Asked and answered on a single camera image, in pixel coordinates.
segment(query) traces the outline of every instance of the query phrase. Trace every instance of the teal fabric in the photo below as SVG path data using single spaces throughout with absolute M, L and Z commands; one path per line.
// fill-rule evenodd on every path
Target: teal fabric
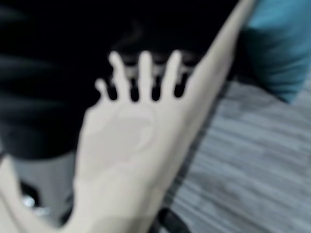
M 311 0 L 258 0 L 243 36 L 261 84 L 293 101 L 311 64 Z

